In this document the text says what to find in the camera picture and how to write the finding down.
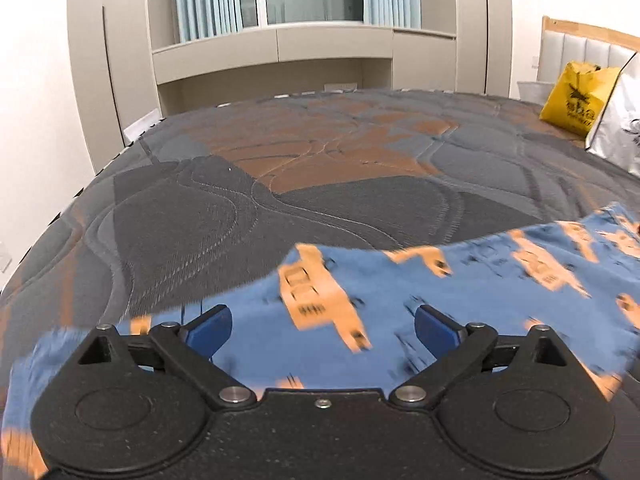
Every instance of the metal screw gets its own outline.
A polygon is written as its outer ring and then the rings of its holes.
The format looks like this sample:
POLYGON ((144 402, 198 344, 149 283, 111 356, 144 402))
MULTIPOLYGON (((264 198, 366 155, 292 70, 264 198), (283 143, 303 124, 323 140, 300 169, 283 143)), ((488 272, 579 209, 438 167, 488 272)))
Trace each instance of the metal screw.
POLYGON ((316 408, 320 408, 321 410, 326 410, 331 407, 331 401, 329 399, 318 399, 315 404, 316 408))
POLYGON ((230 404, 238 404, 251 399, 251 390, 244 386, 228 386, 220 390, 220 399, 230 404))
POLYGON ((396 390, 396 398, 402 402, 420 402, 427 396, 420 386, 400 386, 396 390))

